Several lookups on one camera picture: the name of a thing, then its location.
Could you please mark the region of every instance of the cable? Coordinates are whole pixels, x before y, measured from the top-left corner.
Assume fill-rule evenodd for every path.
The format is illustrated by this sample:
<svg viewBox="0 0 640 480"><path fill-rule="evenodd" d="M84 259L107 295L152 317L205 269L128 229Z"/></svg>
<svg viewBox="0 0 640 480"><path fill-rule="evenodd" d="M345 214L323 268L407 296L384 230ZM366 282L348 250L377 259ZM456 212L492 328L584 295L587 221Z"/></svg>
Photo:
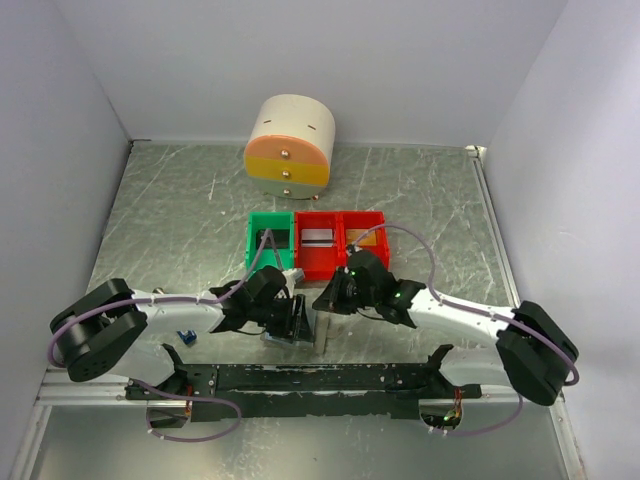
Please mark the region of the cable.
<svg viewBox="0 0 640 480"><path fill-rule="evenodd" d="M273 238L273 232L271 231L271 229L268 228L264 231L264 234L262 235L262 241L260 242L260 246L256 251L256 256L254 257L253 262L251 262L251 265L247 269L247 272L245 273L244 277L242 277L242 279L238 283L236 283L233 287L231 287L231 289L224 295L217 297L215 299L199 298L199 297L192 297L192 296L186 296L186 295L157 297L157 298L155 296L147 297L147 298L129 298L127 300L120 300L119 302L113 302L107 305L102 305L101 307L98 307L98 308L94 308L93 310L85 312L82 315L79 315L75 318L70 318L69 321L67 321L67 323L65 323L62 327L56 330L56 332L51 337L51 340L49 341L49 345L47 346L47 359L49 360L49 363L54 367L64 368L64 364L61 362L58 362L54 356L56 343L58 342L60 337L64 335L66 332L68 332L70 328L77 325L78 323L83 322L84 320L87 320L96 315L100 315L102 313L108 312L109 310L113 310L115 308L120 308L120 307L126 307L129 305L138 305L142 303L173 303L173 302L180 303L181 302L181 303L202 303L206 305L217 305L219 303L224 302L231 295L236 293L242 287L242 285L244 285L244 283L247 281L251 273L255 270L256 266L258 265L258 260L260 259L260 256L264 251L264 247L267 244L267 240L271 242L271 246L275 251L275 256L278 262L278 266L282 270L282 262L280 260L278 249L276 248L276 242L275 242L275 239Z"/></svg>
<svg viewBox="0 0 640 480"><path fill-rule="evenodd" d="M249 336L251 336L251 337L254 337L254 336L262 335L262 334L265 332L265 330L263 330L263 331L261 331L261 332L257 332L257 333L243 332L242 330L231 330L231 331L232 331L233 333L241 333L241 334L243 334L243 335L249 335Z"/></svg>
<svg viewBox="0 0 640 480"><path fill-rule="evenodd" d="M455 415L456 418L461 417L462 416L462 391L460 390L460 387L456 387L455 389L455 401L454 401L454 411L455 411Z"/></svg>
<svg viewBox="0 0 640 480"><path fill-rule="evenodd" d="M507 418L505 418L504 420L498 422L498 423L494 423L493 425L489 425L488 427L482 427L482 428L478 428L477 430L471 430L471 431L458 431L458 430L443 430L440 428L433 428L433 430L430 428L429 429L429 433L432 433L433 431L436 431L438 433L442 433L442 435L446 435L449 436L451 435L452 437L475 437L477 435L484 435L485 433L490 433L490 432L494 432L496 430L498 430L499 428L505 427L506 425L508 425L509 423L513 422L518 415L520 415L520 413L522 412L522 408L524 407L524 399L522 398L522 395L520 395L518 393L518 406L516 407L515 411L509 415Z"/></svg>
<svg viewBox="0 0 640 480"><path fill-rule="evenodd" d="M434 281L434 278L435 278L435 275L436 275L436 255L433 252L433 249L427 243L427 241L420 234L418 234L418 233L414 232L413 230L410 230L410 229L408 229L406 227L403 227L401 225L396 225L396 224L393 224L393 223L383 223L381 225L376 225L375 227L372 227L369 230L367 230L364 233L362 233L353 242L354 245L357 245L358 242L360 242L363 238L365 238L371 232L374 232L374 231L376 231L376 230L378 230L380 228L395 228L397 230L402 230L403 232L406 232L409 235L413 236L416 240L418 240L422 244L422 246L427 251L427 254L429 255L429 259L431 260L431 270L429 271L429 276L427 277L427 288L429 289L429 292L431 293L431 296L435 300L437 300L438 303L441 303L442 305L446 305L448 307L455 308L457 310L461 310L463 312L474 313L476 315L480 315L480 316L486 317L486 318L493 318L493 319L496 319L496 320L502 320L503 322L506 322L509 325L512 325L512 326L514 326L516 328L519 328L523 332L527 333L528 335L532 336L533 338L535 338L539 342L543 343L546 347L551 349L551 351L553 351L553 353L558 355L562 359L563 362L565 362L567 364L567 366L569 367L569 370L571 370L571 373L573 374L573 378L571 380L566 381L564 383L565 386L569 387L569 386L575 385L576 383L578 383L578 381L580 381L580 374L578 373L578 369L576 368L576 366L573 363L573 361L569 358L569 356L566 353L564 353L551 340L549 340L544 335L538 333L533 328L531 328L531 327L529 327L529 326L527 326L527 325L525 325L525 324L523 324L521 322L518 322L517 320L515 320L513 318L509 318L509 317L504 316L504 315L494 314L492 312L489 312L488 310L483 310L483 309L476 308L476 307L470 307L468 305L462 305L460 303L453 302L453 301L448 300L446 298L444 298L444 299L441 298L440 294L436 291L436 289L433 286L433 281Z"/></svg>
<svg viewBox="0 0 640 480"><path fill-rule="evenodd" d="M183 437L174 437L172 435L163 435L162 433L154 429L151 426L151 418L149 417L149 410L147 410L146 421L147 421L147 428L149 429L148 432L154 437L157 437L161 440L169 440L170 442L180 442L180 443L208 442L209 440L216 440L217 438L224 437L225 435L228 435L229 433L233 432L236 428L240 426L240 422L242 420L242 411L240 410L240 407L236 403L230 400L225 400L223 398L215 398L215 397L188 397L186 395L175 395L173 393L167 393L167 392L163 392L162 390L158 390L157 388L141 380L133 380L133 381L138 385L140 385L145 390L148 390L149 392L154 393L160 397L168 398L170 400L181 400L184 402L217 403L219 405L226 405L227 407L233 408L238 414L238 416L236 417L236 421L233 422L233 425L231 425L226 430L223 430L222 432L215 433L207 437L183 438Z"/></svg>
<svg viewBox="0 0 640 480"><path fill-rule="evenodd" d="M382 317L370 317L369 315L362 313L361 310L356 309L356 312L358 312L360 315L362 315L364 318L368 318L370 320L384 320L384 318Z"/></svg>

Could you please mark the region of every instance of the metal frame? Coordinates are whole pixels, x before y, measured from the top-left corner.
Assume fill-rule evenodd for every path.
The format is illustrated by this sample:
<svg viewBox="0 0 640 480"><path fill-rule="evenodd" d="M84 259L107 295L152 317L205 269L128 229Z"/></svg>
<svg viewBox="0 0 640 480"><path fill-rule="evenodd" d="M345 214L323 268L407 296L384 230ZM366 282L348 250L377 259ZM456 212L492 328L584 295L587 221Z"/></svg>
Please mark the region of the metal frame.
<svg viewBox="0 0 640 480"><path fill-rule="evenodd" d="M471 161L475 170L478 189L482 195L482 205L485 214L489 219L491 238L498 254L500 272L502 273L507 295L511 304L513 306L517 306L520 304L520 296L518 295L515 279L511 271L511 266L509 265L509 258L507 257L507 251L502 240L502 235L498 228L498 219L496 218L493 202L491 201L491 194L489 193L489 187L484 176L482 159L478 157L471 157ZM558 438L558 446L560 447L567 475L571 479L586 480L587 474L584 462L580 456L576 437L573 434L573 428L571 427L571 421L569 420L564 394L561 393L560 396L558 396L556 403L549 408L549 413L551 415L551 421L553 422L553 428L556 432L556 437Z"/></svg>
<svg viewBox="0 0 640 480"><path fill-rule="evenodd" d="M489 230L495 251L498 254L500 272L505 290L510 303L513 306L519 305L520 298L509 266L509 260L500 235L500 230L498 229L498 222L485 180L481 159L470 157L477 186L483 199L484 213L489 219ZM30 478L52 407L62 405L140 405L138 401L128 401L124 398L126 380L122 377L104 375L96 380L97 381L94 380L85 383L73 383L69 380L64 370L56 368L47 369L40 391L36 397L35 406L26 429L25 437L14 461L10 476L11 480L27 480ZM483 388L483 392L484 395L481 399L470 399L468 402L502 403L513 401L512 390L505 387L487 387ZM439 400L427 400L424 402L429 404L441 403ZM153 400L149 401L148 405L182 406L183 403L184 402L169 400ZM567 414L563 395L558 397L558 400L549 409L549 412L567 475L571 479L586 480L584 464L571 428L571 422Z"/></svg>
<svg viewBox="0 0 640 480"><path fill-rule="evenodd" d="M51 407L36 406L33 408L27 431L13 463L10 480L29 480L31 478L50 415Z"/></svg>

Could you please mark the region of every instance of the plastic bin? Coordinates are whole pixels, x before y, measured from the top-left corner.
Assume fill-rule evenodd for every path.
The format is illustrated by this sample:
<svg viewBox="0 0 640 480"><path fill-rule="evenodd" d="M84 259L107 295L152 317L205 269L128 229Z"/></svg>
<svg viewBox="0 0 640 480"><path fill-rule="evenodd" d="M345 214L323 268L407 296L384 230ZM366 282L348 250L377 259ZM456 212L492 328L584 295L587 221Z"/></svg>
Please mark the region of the plastic bin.
<svg viewBox="0 0 640 480"><path fill-rule="evenodd" d="M305 280L330 280L347 258L340 212L296 212L294 258Z"/></svg>
<svg viewBox="0 0 640 480"><path fill-rule="evenodd" d="M384 223L384 214L382 212L341 212L342 222L344 226L345 247L352 243L364 230L376 225ZM387 233L384 229L373 232L369 237L363 239L359 246L366 248L375 253L386 268L389 268L389 259L391 252L389 250L389 241Z"/></svg>
<svg viewBox="0 0 640 480"><path fill-rule="evenodd" d="M249 227L247 229L247 248L245 250L245 265L247 268L253 262L256 251L260 245L262 231L270 228L276 237L278 253L285 269L294 266L294 216L293 212L252 212L249 214ZM266 266L278 266L276 256L270 243L260 256L256 270Z"/></svg>

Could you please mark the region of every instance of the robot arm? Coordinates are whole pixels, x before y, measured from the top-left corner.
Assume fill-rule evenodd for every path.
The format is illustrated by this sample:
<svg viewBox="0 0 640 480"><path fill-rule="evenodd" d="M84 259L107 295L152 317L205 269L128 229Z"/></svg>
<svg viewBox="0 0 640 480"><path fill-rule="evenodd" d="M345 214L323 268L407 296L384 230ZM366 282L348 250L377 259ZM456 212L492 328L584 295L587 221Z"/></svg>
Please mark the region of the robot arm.
<svg viewBox="0 0 640 480"><path fill-rule="evenodd" d="M220 333L239 330L247 321L254 321L281 341L308 340L311 329L303 308L304 296L293 295L300 273L299 269L280 272L274 267L262 268L221 303L216 299L237 281L198 296L185 296L131 290L124 280L112 279L56 316L50 328L56 334L65 324L96 308L128 303L67 327L56 342L58 350L75 382L111 373L156 386L182 363L170 345L155 340L160 333Z"/></svg>
<svg viewBox="0 0 640 480"><path fill-rule="evenodd" d="M106 282L51 322L51 331L57 335L58 330L67 328L64 325L73 323L74 318L125 300L126 305L90 316L59 335L56 344L71 380L87 381L109 372L153 386L163 384L174 376L182 362L170 346L154 341L154 334L161 332L218 333L238 330L247 321L254 321L280 341L296 344L313 339L304 296L292 294L290 275L264 267L228 296L236 283L212 288L194 299L179 295L154 297L129 289L121 279ZM227 300L214 304L215 299L224 295L228 296ZM422 283L396 280L373 253L360 250L349 257L347 267L336 271L313 308L350 315L368 307L375 308L382 320L410 328L448 331L488 347L468 351L451 351L451 347L446 346L438 349L438 358L428 365L421 382L430 384L435 380L445 389L470 383L511 385L531 401L551 405L569 374L567 361L557 352L567 357L570 364L578 357L575 346L535 303L523 302L511 311L506 307L434 296ZM478 312L490 313L483 317ZM523 333L523 328L535 335ZM395 383L396 394L409 389L407 381L402 382L402 387L398 387L399 382ZM344 381L337 389L341 387L350 388ZM377 388L380 387L391 391L385 384ZM424 390L420 385L414 387L412 391ZM425 391L425 394L432 393L433 387Z"/></svg>
<svg viewBox="0 0 640 480"><path fill-rule="evenodd" d="M393 324L435 328L488 347L444 358L441 373L453 385L469 383L473 375L475 383L512 386L548 406L565 384L569 363L578 358L575 345L533 302L512 310L434 295L425 284L396 280L378 257L359 250L336 271L313 308L349 315L367 307Z"/></svg>

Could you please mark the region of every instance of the small blue object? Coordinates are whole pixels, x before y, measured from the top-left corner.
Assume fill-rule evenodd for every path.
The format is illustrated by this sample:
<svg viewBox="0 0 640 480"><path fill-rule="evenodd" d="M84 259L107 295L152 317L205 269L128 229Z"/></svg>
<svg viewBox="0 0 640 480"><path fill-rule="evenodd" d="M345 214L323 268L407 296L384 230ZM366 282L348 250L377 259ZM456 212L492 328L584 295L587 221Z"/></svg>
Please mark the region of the small blue object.
<svg viewBox="0 0 640 480"><path fill-rule="evenodd" d="M193 330L178 332L178 336L182 339L185 345L191 345L198 338L198 335L196 335L196 332L194 332Z"/></svg>

